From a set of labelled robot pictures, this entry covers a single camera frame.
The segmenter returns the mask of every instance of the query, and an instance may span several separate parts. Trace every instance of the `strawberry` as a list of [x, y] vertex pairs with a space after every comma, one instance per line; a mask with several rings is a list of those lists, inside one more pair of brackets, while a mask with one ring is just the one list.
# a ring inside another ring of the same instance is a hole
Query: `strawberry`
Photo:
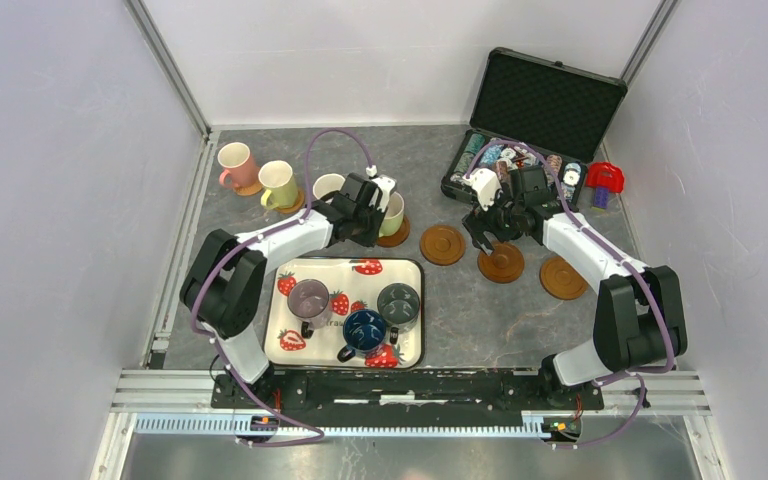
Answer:
[[349, 313], [349, 296], [337, 290], [331, 294], [331, 310], [337, 315]]
[[352, 270], [360, 273], [361, 275], [378, 275], [384, 267], [381, 266], [381, 261], [374, 258], [364, 258], [362, 260], [355, 260], [352, 263], [360, 263], [356, 267], [352, 267]]
[[282, 273], [278, 275], [278, 291], [285, 297], [290, 295], [290, 291], [296, 286], [296, 278], [293, 272]]
[[358, 310], [364, 310], [364, 309], [366, 309], [366, 302], [364, 302], [363, 300], [358, 300], [357, 302], [352, 304], [349, 311], [354, 313], [354, 312], [357, 312]]
[[301, 350], [307, 346], [307, 342], [295, 330], [281, 330], [281, 333], [278, 335], [278, 341], [281, 342], [281, 349], [288, 352]]
[[367, 358], [364, 364], [367, 367], [395, 368], [401, 365], [403, 360], [398, 345], [384, 345], [378, 355]]

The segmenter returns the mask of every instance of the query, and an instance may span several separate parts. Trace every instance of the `white wall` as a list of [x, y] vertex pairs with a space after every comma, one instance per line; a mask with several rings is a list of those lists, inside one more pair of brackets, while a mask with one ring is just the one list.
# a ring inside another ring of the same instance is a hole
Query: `white wall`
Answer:
[[681, 278], [736, 477], [768, 478], [768, 2], [682, 2], [608, 146], [645, 259]]
[[0, 479], [89, 475], [199, 143], [121, 0], [0, 1]]
[[208, 121], [452, 123], [498, 46], [619, 76], [658, 0], [148, 0]]

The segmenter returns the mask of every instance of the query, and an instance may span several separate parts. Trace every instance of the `case lid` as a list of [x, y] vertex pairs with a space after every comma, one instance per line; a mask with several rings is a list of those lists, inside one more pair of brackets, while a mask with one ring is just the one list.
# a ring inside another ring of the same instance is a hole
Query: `case lid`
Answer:
[[590, 162], [627, 91], [622, 80], [497, 48], [469, 123]]

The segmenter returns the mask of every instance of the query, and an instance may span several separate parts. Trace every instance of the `purple item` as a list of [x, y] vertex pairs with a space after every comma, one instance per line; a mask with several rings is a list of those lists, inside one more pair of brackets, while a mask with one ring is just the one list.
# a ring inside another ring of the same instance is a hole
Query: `purple item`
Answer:
[[290, 312], [302, 322], [302, 337], [310, 338], [313, 331], [328, 324], [331, 309], [328, 287], [319, 280], [302, 280], [287, 296]]

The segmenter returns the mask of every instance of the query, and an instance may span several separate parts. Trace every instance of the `white mug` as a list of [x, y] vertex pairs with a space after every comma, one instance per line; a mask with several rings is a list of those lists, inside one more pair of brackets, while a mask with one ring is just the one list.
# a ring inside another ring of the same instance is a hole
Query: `white mug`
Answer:
[[389, 237], [399, 231], [402, 222], [405, 220], [405, 199], [398, 192], [390, 195], [390, 202], [387, 204], [387, 212], [384, 214], [384, 220], [381, 222], [381, 228], [378, 230], [379, 237]]
[[345, 181], [346, 179], [338, 173], [326, 173], [313, 183], [313, 196], [321, 200], [328, 193], [339, 192]]

